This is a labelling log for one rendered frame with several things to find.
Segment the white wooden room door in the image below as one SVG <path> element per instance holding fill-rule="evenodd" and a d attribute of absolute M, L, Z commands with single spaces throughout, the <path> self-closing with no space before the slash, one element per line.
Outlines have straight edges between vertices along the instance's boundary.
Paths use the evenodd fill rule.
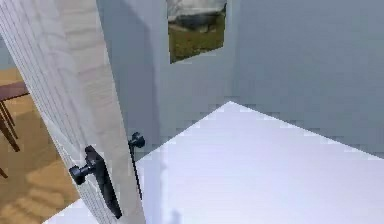
<path fill-rule="evenodd" d="M 105 161 L 122 217 L 92 174 L 76 188 L 89 216 L 146 224 L 97 0 L 0 0 L 0 35 L 69 176 L 89 145 Z"/>

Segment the dark brown wooden table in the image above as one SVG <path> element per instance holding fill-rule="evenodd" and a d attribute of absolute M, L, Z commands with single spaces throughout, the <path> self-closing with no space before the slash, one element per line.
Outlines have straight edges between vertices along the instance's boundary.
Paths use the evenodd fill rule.
<path fill-rule="evenodd" d="M 0 86 L 0 132 L 4 135 L 15 152 L 20 151 L 16 142 L 18 136 L 14 128 L 15 121 L 5 102 L 28 94 L 28 89 L 23 81 Z"/>

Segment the framed landscape picture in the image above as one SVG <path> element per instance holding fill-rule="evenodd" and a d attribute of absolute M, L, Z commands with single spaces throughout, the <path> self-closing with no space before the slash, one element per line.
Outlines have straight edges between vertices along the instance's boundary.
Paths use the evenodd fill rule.
<path fill-rule="evenodd" d="M 166 0 L 170 63 L 224 45 L 228 0 Z"/>

